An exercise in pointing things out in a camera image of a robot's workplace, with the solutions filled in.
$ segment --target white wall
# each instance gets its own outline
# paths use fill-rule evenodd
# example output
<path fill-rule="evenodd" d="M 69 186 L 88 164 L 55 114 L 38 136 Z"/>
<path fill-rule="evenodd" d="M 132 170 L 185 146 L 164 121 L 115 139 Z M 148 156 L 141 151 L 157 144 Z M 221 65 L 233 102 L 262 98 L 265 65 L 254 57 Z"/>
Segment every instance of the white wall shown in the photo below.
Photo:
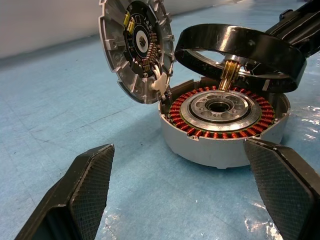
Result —
<path fill-rule="evenodd" d="M 177 14 L 230 0 L 164 0 Z M 0 58 L 98 32 L 98 0 L 0 0 Z"/>

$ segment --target black circuit board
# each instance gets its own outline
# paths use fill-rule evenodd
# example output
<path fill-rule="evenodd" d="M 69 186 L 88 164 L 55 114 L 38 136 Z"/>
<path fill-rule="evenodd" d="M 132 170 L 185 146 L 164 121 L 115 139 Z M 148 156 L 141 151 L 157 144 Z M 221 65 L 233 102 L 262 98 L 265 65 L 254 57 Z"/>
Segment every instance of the black circuit board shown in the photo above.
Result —
<path fill-rule="evenodd" d="M 157 33 L 158 23 L 150 8 L 143 2 L 134 1 L 127 8 L 129 23 L 134 22 L 133 31 L 124 26 L 124 56 L 132 70 L 140 77 L 154 75 L 154 65 L 160 58 L 160 42 Z"/>

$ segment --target black plastic ring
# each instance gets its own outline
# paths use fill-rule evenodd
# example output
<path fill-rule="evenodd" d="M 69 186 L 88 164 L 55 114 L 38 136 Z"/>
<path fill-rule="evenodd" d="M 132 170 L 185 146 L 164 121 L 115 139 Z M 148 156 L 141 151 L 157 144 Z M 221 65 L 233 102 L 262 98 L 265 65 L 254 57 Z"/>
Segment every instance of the black plastic ring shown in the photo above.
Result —
<path fill-rule="evenodd" d="M 289 43 L 265 32 L 227 24 L 200 24 L 186 28 L 174 52 L 185 67 L 208 78 L 220 80 L 222 68 L 205 61 L 193 51 L 235 55 L 266 65 L 279 74 L 239 74 L 236 85 L 271 93 L 297 89 L 307 65 L 305 56 Z"/>

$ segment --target aluminum cover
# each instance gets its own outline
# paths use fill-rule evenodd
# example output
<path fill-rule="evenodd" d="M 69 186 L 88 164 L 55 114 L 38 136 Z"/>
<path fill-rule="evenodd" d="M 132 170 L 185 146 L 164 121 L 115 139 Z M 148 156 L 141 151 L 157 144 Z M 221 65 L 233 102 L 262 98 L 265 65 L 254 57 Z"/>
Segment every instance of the aluminum cover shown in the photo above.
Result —
<path fill-rule="evenodd" d="M 163 94 L 153 87 L 156 81 L 155 76 L 141 76 L 133 70 L 132 64 L 125 56 L 130 51 L 128 51 L 128 41 L 124 34 L 126 31 L 124 20 L 126 13 L 132 9 L 130 6 L 132 4 L 147 6 L 147 17 L 154 20 L 154 30 L 157 33 L 159 51 L 161 51 L 157 62 L 161 66 L 160 71 L 167 76 L 165 89 L 169 88 L 175 60 L 174 36 L 170 26 L 171 17 L 166 13 L 163 0 L 100 0 L 99 5 L 102 7 L 102 16 L 99 18 L 100 39 L 109 67 L 117 74 L 122 90 L 139 103 L 153 104 L 163 97 Z M 135 33 L 137 26 L 139 25 L 136 25 L 133 30 L 135 35 L 137 35 Z"/>

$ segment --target metal shaft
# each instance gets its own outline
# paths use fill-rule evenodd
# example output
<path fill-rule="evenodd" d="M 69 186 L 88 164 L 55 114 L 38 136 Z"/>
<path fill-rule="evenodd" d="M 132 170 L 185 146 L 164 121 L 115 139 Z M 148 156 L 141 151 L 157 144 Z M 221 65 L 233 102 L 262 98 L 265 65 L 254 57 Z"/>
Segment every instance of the metal shaft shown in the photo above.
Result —
<path fill-rule="evenodd" d="M 227 60 L 221 74 L 219 90 L 229 92 L 231 83 L 238 77 L 241 64 L 237 61 Z"/>

